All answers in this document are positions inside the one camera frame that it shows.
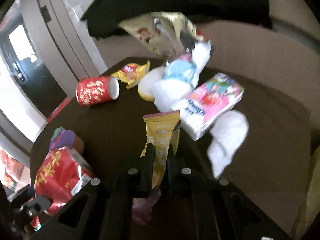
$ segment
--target dark round table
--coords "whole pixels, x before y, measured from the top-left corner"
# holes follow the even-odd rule
[[[109,75],[127,63],[145,64],[150,68],[163,63],[160,59],[127,58],[103,75]],[[206,67],[199,84],[218,71]],[[250,129],[246,141],[234,156],[223,177],[230,179],[268,216],[289,232],[305,198],[309,165],[308,123],[301,106],[284,94],[266,88],[244,77],[232,75],[245,87],[243,99],[234,109],[244,113]],[[117,100],[95,106],[71,102],[44,128],[31,152],[30,172],[36,173],[48,153],[56,128],[74,131],[85,144],[84,158],[97,177],[117,174],[128,156],[139,156],[147,140],[143,115],[157,113],[153,102],[140,98],[137,87],[126,89],[120,84]],[[186,165],[213,179],[206,155],[212,137],[206,133],[194,142],[181,132],[177,156]],[[192,233],[191,207],[188,200],[160,198],[152,219],[146,226],[132,224],[132,239],[189,239]]]

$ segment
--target purple package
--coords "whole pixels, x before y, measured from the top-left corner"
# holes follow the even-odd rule
[[[74,148],[78,153],[82,154],[84,151],[83,141],[73,132],[65,130],[63,127],[57,128],[51,138],[49,150],[67,146]]]

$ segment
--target tabletop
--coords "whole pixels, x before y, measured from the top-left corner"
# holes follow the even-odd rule
[[[145,64],[150,68],[160,66],[161,59],[127,58],[103,75],[109,75],[127,63]],[[205,68],[199,84],[214,76],[216,69]],[[230,75],[245,87],[243,99],[234,109],[244,113],[249,122],[249,133],[234,156],[223,177],[230,179],[286,232],[294,224],[307,186],[309,143],[308,115],[300,105],[282,93],[256,84],[244,77]],[[44,128],[37,138],[30,157],[31,181],[49,150],[49,142],[56,128],[62,126],[75,132],[85,144],[84,158],[97,177],[112,176],[124,166],[128,156],[139,156],[147,140],[143,115],[158,113],[153,102],[144,101],[137,87],[126,89],[119,82],[119,98],[95,106],[81,106],[71,102]],[[183,130],[177,156],[182,156],[190,168],[213,179],[206,151],[212,137],[206,133],[193,141]],[[177,199],[160,198],[147,227],[133,226],[137,239],[187,239],[190,233],[188,203]],[[164,209],[178,212],[164,214]],[[172,228],[182,233],[177,238],[172,230],[158,232],[154,228]]]

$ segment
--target bright light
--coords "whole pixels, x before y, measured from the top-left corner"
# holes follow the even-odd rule
[[[35,52],[30,45],[27,34],[22,25],[19,25],[12,33],[10,33],[9,40],[11,41],[12,47],[20,61],[28,57],[30,57],[31,63],[37,61]]]

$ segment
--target red paper cup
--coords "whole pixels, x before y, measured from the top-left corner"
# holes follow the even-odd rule
[[[84,78],[77,85],[76,98],[79,104],[92,106],[117,99],[119,91],[119,82],[114,77]]]

